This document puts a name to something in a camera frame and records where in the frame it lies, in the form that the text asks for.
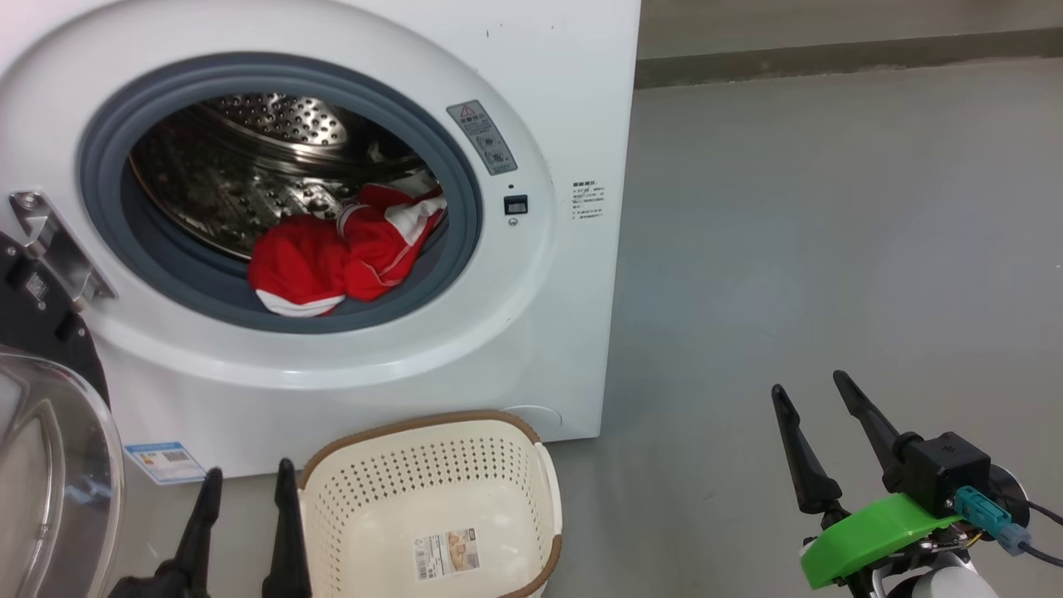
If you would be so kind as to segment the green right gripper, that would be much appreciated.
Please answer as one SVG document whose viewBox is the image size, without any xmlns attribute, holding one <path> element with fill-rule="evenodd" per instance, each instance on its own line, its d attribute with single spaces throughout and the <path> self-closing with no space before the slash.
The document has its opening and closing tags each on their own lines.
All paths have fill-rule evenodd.
<svg viewBox="0 0 1063 598">
<path fill-rule="evenodd" d="M 836 389 L 848 413 L 859 420 L 874 451 L 882 478 L 896 479 L 901 473 L 894 452 L 900 432 L 889 422 L 846 371 L 834 371 Z M 802 513 L 844 516 L 842 491 L 823 469 L 816 454 L 802 433 L 802 417 L 782 385 L 773 385 L 771 399 L 776 414 L 787 468 Z M 836 525 L 802 549 L 802 573 L 812 590 L 838 586 L 842 582 L 854 597 L 878 597 L 873 573 L 882 560 L 918 544 L 928 535 L 959 522 L 957 514 L 935 517 L 904 493 L 893 493 L 868 505 Z"/>
</svg>

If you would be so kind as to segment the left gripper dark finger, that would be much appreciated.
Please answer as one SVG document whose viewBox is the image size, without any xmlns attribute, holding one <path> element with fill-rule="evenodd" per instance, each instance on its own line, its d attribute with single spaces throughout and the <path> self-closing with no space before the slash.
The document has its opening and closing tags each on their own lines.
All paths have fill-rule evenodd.
<svg viewBox="0 0 1063 598">
<path fill-rule="evenodd" d="M 213 467 L 198 491 L 174 556 L 152 576 L 123 576 L 109 597 L 208 597 L 210 535 L 222 495 L 223 469 Z"/>
<path fill-rule="evenodd" d="M 288 458 L 279 463 L 274 503 L 279 510 L 276 539 L 269 573 L 263 579 L 261 597 L 311 597 L 296 465 Z"/>
</svg>

